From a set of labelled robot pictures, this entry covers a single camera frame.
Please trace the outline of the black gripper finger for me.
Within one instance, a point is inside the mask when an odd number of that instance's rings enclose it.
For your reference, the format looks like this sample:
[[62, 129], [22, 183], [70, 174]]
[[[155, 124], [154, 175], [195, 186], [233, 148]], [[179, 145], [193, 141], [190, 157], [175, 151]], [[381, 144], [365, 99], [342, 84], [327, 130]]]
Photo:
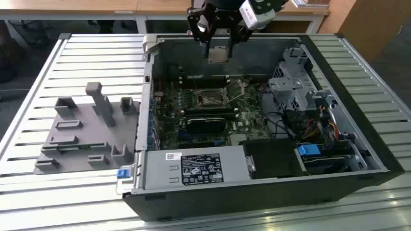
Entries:
[[210, 16], [206, 14], [205, 8], [187, 9], [187, 21], [195, 41], [201, 42], [203, 47], [203, 57], [209, 58], [210, 43], [211, 43], [211, 30], [210, 30]]
[[241, 42], [247, 42], [254, 30], [251, 30], [245, 21], [230, 21], [227, 23], [230, 30], [227, 57], [233, 57], [234, 46]]

